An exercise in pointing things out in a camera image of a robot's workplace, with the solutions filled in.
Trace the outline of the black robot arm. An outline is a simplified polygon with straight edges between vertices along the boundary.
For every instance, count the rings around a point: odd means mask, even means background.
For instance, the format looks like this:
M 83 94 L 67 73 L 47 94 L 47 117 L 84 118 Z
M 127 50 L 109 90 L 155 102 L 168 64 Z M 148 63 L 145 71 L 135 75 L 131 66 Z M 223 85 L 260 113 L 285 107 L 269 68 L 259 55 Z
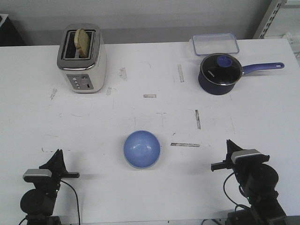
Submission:
M 28 169 L 23 180 L 33 183 L 34 189 L 27 191 L 21 198 L 20 208 L 26 213 L 21 223 L 28 225 L 60 225 L 60 217 L 54 216 L 54 206 L 61 183 L 75 189 L 64 179 L 78 179 L 79 172 L 68 172 L 64 163 L 63 150 L 56 150 L 48 162 L 37 169 Z
M 235 204 L 235 210 L 228 213 L 227 225 L 286 225 L 287 215 L 279 204 L 278 173 L 267 165 L 270 157 L 255 149 L 242 149 L 227 140 L 225 160 L 211 164 L 211 170 L 231 169 L 240 193 L 250 206 Z

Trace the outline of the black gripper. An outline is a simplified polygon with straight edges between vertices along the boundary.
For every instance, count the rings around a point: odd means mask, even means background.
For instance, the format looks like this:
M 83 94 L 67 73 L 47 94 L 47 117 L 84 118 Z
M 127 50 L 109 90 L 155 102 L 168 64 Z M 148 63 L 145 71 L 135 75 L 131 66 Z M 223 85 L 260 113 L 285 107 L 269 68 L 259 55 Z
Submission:
M 39 169 L 45 169 L 52 173 L 50 177 L 38 179 L 38 183 L 43 185 L 58 184 L 63 178 L 78 179 L 80 177 L 79 172 L 68 172 L 66 170 L 63 150 L 56 150 L 48 162 L 40 166 Z
M 244 150 L 243 148 L 239 147 L 237 144 L 235 144 L 232 140 L 228 139 L 226 140 L 227 145 L 227 154 L 226 154 L 226 160 L 223 160 L 220 163 L 213 163 L 210 166 L 211 171 L 220 170 L 220 169 L 234 169 L 237 168 L 238 165 L 254 165 L 254 164 L 261 164 L 264 162 L 268 162 L 270 159 L 269 155 L 258 155 L 253 157 L 246 157 L 242 159 L 238 159 L 237 163 L 234 164 L 232 162 L 232 154 L 237 151 Z

